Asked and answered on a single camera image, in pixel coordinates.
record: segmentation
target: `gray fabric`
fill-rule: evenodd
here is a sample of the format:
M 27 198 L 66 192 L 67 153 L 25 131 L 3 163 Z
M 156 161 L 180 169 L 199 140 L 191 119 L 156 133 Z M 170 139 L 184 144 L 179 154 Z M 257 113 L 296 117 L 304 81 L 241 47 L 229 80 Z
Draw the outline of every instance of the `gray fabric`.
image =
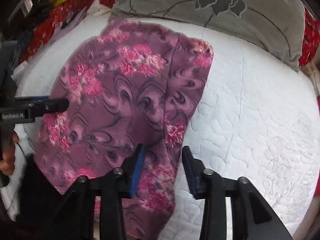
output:
M 300 0 L 116 0 L 113 15 L 205 26 L 252 42 L 299 69 L 305 24 Z

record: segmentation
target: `black cloth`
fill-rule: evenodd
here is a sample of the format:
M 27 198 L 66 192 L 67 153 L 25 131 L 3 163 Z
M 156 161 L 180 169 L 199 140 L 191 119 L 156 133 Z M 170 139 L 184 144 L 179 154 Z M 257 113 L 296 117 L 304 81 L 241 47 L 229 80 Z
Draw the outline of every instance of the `black cloth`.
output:
M 18 194 L 20 213 L 16 222 L 21 226 L 33 228 L 43 224 L 62 198 L 39 170 L 32 156 L 27 157 L 25 174 Z

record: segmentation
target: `metal screw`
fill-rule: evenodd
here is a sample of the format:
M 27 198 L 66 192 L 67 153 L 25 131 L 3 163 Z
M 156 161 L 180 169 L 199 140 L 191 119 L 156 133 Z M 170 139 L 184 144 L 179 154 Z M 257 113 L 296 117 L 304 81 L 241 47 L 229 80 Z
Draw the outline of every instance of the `metal screw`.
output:
M 204 169 L 204 170 L 203 170 L 203 173 L 204 173 L 205 175 L 212 175 L 212 174 L 213 174 L 213 170 L 211 170 L 211 169 Z
M 249 180 L 246 177 L 240 177 L 239 181 L 243 184 L 247 184 L 249 182 Z
M 80 177 L 78 178 L 78 181 L 79 181 L 80 183 L 84 183 L 84 182 L 87 181 L 87 177 L 86 177 L 86 176 L 80 176 Z
M 113 173 L 114 173 L 114 174 L 117 174 L 117 175 L 121 175 L 121 174 L 123 174 L 123 169 L 121 169 L 121 168 L 115 168 L 115 169 L 113 170 Z

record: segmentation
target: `white quilted mattress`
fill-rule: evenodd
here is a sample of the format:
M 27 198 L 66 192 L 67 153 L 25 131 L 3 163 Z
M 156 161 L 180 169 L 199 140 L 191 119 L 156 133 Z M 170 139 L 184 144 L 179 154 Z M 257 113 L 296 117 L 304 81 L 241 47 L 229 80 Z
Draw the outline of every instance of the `white quilted mattress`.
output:
M 49 94 L 69 55 L 82 41 L 99 35 L 107 19 L 108 15 L 86 19 L 43 50 L 25 73 L 18 95 Z M 311 202 L 320 166 L 320 118 L 311 82 L 239 38 L 192 24 L 139 20 L 212 45 L 214 60 L 207 85 L 183 143 L 223 177 L 248 177 L 293 234 Z M 31 139 L 35 127 L 25 126 Z M 182 166 L 175 192 L 176 210 L 159 239 L 199 239 L 204 201 L 189 194 Z M 227 213 L 231 239 L 230 210 Z

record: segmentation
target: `human hand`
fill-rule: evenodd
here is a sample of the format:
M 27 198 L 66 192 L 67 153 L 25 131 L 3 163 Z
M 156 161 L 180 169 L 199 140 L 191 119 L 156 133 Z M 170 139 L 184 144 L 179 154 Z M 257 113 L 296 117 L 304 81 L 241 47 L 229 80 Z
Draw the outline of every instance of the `human hand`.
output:
M 12 175 L 14 172 L 14 161 L 16 157 L 14 156 L 16 146 L 14 143 L 19 141 L 19 137 L 15 131 L 12 134 L 12 141 L 7 146 L 7 148 L 2 153 L 3 160 L 0 161 L 0 171 L 3 172 L 4 175 Z

